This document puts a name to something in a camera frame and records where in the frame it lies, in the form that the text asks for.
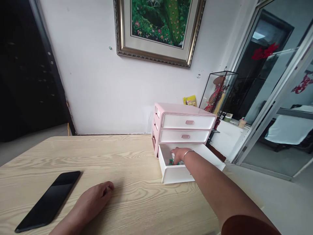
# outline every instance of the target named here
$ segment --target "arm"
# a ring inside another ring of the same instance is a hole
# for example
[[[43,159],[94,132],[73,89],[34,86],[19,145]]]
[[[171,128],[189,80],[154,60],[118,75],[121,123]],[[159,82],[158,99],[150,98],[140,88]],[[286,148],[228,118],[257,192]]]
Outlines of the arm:
[[[175,154],[174,165],[183,160],[188,150],[188,148],[172,150]],[[248,215],[275,228],[258,206],[231,179],[199,154],[193,151],[187,153],[184,164],[212,207],[221,228],[224,222],[234,215]]]
[[[77,235],[95,218],[111,198],[112,182],[97,184],[84,192],[72,210],[49,235]]]

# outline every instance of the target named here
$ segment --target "red sleeve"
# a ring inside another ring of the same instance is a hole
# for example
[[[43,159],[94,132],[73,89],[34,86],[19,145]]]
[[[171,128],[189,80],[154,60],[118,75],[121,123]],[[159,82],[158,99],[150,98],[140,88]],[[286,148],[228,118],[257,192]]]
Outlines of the red sleeve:
[[[221,235],[281,235],[267,223],[247,215],[228,218],[222,227]]]

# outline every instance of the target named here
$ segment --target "white cloth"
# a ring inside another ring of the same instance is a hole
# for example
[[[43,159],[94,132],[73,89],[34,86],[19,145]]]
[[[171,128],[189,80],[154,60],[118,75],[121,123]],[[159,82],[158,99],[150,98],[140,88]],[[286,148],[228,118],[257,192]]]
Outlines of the white cloth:
[[[313,106],[303,105],[292,110],[313,113]],[[304,140],[312,129],[313,120],[279,115],[274,124],[269,128],[265,139],[279,144],[297,145]]]

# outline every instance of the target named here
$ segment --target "framed picture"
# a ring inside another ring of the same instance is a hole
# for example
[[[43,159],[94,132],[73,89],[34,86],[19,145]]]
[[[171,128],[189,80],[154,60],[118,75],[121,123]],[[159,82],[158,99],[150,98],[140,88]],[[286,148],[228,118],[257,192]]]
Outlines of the framed picture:
[[[189,68],[206,0],[114,0],[118,55]]]

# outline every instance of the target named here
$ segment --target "glass door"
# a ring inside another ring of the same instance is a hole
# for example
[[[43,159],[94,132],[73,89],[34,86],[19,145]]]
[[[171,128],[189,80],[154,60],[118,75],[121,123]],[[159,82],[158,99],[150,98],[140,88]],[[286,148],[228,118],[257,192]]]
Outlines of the glass door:
[[[266,119],[242,166],[293,178],[313,161],[313,61],[296,75],[276,114]]]
[[[260,7],[236,71],[247,74],[233,85],[234,116],[251,125],[233,163],[290,180],[312,161],[312,10],[306,0]]]

